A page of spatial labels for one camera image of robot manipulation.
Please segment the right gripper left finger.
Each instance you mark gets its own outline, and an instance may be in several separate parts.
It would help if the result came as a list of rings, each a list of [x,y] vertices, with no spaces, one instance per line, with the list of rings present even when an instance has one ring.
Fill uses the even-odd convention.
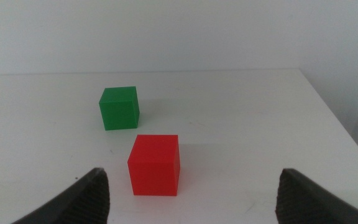
[[[94,168],[16,224],[106,224],[110,210],[107,173]]]

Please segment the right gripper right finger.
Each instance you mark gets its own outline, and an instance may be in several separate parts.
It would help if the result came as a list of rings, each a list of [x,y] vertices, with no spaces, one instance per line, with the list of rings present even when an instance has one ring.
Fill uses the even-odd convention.
[[[275,214],[279,223],[358,223],[358,209],[296,169],[280,174]]]

